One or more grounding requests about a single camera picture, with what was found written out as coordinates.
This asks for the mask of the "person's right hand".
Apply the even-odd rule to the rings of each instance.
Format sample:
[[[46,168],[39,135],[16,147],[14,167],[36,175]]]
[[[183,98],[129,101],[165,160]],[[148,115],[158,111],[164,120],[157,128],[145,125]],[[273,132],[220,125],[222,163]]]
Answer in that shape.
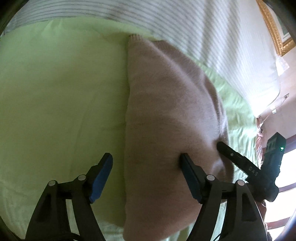
[[[266,211],[267,211],[265,201],[262,201],[262,202],[255,201],[255,203],[256,203],[256,205],[258,207],[258,210],[260,212],[260,215],[261,215],[262,219],[265,219],[265,215],[266,215]]]

